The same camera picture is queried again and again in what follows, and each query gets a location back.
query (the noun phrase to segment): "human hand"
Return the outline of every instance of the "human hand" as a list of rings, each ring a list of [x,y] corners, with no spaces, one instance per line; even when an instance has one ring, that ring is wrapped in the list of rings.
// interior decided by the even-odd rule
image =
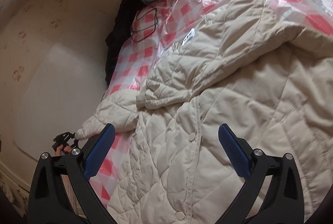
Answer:
[[[56,156],[61,156],[62,150],[64,150],[64,152],[66,152],[66,153],[69,153],[72,150],[72,148],[70,146],[66,146],[64,148],[64,145],[60,145],[59,147],[57,147]]]

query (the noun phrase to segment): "snap button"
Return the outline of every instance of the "snap button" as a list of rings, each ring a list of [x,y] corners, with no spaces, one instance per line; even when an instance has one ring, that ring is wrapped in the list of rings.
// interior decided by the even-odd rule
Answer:
[[[184,214],[183,212],[177,212],[177,213],[176,213],[176,218],[177,218],[178,220],[184,220],[184,218],[185,218],[185,214]]]
[[[189,135],[189,141],[192,142],[195,139],[195,133]]]

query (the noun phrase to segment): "plastic sheet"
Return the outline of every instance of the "plastic sheet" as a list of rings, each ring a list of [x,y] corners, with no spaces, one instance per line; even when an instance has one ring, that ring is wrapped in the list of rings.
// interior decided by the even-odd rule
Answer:
[[[278,18],[304,24],[325,34],[333,34],[333,0],[264,0]],[[118,57],[109,89],[104,97],[125,88],[139,90],[148,72],[163,52],[183,40],[191,28],[212,10],[227,6],[229,0],[159,0],[138,13],[133,34]],[[117,170],[130,144],[128,136],[119,136],[92,184],[104,205],[117,185]]]

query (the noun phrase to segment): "blue gripper pad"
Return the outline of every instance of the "blue gripper pad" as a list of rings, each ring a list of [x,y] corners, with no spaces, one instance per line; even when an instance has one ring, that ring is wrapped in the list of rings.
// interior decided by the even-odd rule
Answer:
[[[95,147],[92,149],[85,161],[85,167],[83,175],[89,180],[91,177],[96,176],[99,168],[101,167],[106,155],[108,154],[114,139],[116,137],[116,131],[112,124],[109,124],[107,129],[103,129],[100,133],[102,135]]]
[[[219,141],[225,150],[237,175],[245,179],[251,176],[250,160],[237,142],[237,137],[227,124],[219,127]]]

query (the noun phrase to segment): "metal screw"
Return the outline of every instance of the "metal screw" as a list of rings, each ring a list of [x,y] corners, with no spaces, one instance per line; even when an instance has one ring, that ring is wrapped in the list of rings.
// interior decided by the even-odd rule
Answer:
[[[292,155],[291,154],[286,154],[286,158],[291,160],[292,159]]]
[[[255,154],[256,156],[261,156],[261,155],[263,154],[263,152],[262,152],[262,150],[260,150],[260,149],[255,149],[255,150],[254,150],[254,154]]]
[[[46,159],[46,158],[48,158],[49,157],[49,154],[48,153],[43,153],[42,155],[41,155],[41,158],[42,159]]]
[[[76,148],[76,149],[72,150],[72,155],[78,155],[80,152],[81,152],[81,150]]]

